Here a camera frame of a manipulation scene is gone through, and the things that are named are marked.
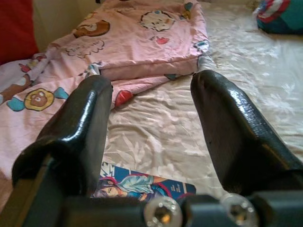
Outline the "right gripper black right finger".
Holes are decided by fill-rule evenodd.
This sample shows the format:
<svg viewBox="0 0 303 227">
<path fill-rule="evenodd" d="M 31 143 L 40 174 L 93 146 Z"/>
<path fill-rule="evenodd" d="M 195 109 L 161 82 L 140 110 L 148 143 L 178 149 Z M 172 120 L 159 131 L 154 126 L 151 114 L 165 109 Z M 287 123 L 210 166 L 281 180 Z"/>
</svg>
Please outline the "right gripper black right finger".
<svg viewBox="0 0 303 227">
<path fill-rule="evenodd" d="M 247 94 L 223 75 L 194 74 L 191 95 L 222 187 L 240 195 L 300 190 L 303 164 Z"/>
</svg>

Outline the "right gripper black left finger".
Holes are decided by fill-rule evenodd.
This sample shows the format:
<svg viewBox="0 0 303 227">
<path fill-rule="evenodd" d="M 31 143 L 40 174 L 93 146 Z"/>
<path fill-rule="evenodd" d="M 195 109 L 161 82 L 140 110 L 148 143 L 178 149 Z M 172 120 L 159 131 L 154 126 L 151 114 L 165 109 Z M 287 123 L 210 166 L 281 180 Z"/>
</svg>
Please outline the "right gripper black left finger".
<svg viewBox="0 0 303 227">
<path fill-rule="evenodd" d="M 109 79 L 101 75 L 84 79 L 15 160 L 13 186 L 21 179 L 35 178 L 50 155 L 66 193 L 91 193 L 99 177 L 112 93 Z"/>
</svg>

